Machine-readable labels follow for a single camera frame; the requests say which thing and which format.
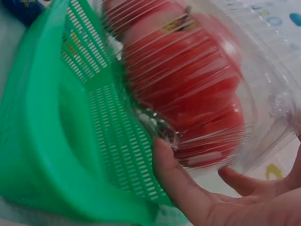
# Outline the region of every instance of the finger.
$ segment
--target finger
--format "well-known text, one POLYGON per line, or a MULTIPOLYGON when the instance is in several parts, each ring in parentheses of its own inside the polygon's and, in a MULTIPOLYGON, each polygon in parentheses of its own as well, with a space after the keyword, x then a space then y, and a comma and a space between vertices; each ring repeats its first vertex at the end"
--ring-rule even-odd
POLYGON ((299 146, 297 157, 291 172, 283 179, 284 184, 290 189, 294 190, 301 187, 300 180, 301 173, 301 146, 299 146))
POLYGON ((241 196, 251 195, 255 192, 256 188, 264 184, 261 180, 247 177, 228 167, 220 169, 218 174, 226 184, 241 196))
POLYGON ((161 139, 154 140, 154 171, 163 189, 193 225, 205 225, 213 205, 222 202, 197 186, 174 159, 173 150, 161 139))

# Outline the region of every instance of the green colander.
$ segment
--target green colander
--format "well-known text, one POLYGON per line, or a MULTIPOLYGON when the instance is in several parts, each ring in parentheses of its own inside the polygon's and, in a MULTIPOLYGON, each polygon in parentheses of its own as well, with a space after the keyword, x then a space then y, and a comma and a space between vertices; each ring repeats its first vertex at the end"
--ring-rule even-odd
POLYGON ((55 0, 19 47, 0 105, 0 195, 88 221, 186 222, 120 103, 120 63, 86 0, 55 0))

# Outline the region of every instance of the plastic container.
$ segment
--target plastic container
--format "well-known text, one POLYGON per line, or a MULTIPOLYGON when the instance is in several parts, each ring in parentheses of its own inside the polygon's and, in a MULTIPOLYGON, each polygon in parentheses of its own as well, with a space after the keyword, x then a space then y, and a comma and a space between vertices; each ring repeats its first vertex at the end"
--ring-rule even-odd
POLYGON ((84 0, 55 0, 26 32, 0 105, 0 195, 76 220, 185 223, 158 205, 151 139, 119 102, 104 37, 84 0))
POLYGON ((182 166, 246 171, 299 133, 300 58, 242 3, 105 0, 99 12, 123 44, 121 100, 182 166))

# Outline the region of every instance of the red food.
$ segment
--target red food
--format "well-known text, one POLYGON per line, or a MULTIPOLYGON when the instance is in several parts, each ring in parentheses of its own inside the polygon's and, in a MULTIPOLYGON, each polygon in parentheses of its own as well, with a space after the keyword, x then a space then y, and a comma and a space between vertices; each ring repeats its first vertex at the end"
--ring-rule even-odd
POLYGON ((168 4, 168 0, 105 0, 103 8, 108 24, 120 35, 142 16, 168 4))
POLYGON ((214 165, 233 154, 245 136, 244 114, 235 95, 231 104, 214 119, 199 122, 180 134, 179 149, 174 156, 187 167, 214 165))
POLYGON ((201 21, 189 16, 183 22, 184 17, 184 7, 169 3, 123 39, 131 91, 177 131, 228 106, 240 83, 240 71, 214 35, 201 21))
POLYGON ((231 64, 239 70, 242 63, 242 53, 239 48, 239 41, 233 33, 213 15, 203 16, 201 13, 198 13, 194 14, 194 17, 202 23, 202 26, 217 41, 231 64))

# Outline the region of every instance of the blue object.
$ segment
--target blue object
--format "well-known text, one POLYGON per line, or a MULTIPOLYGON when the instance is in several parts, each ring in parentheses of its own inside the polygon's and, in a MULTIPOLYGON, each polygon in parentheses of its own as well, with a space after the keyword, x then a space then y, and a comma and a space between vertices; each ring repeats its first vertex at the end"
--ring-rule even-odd
POLYGON ((2 2, 27 26, 30 26, 44 10, 44 6, 38 0, 2 0, 2 2))
POLYGON ((293 21, 295 25, 301 27, 301 15, 299 13, 291 13, 290 19, 293 21))
POLYGON ((266 18, 266 21, 272 26, 280 26, 282 24, 282 19, 277 16, 270 16, 266 18))

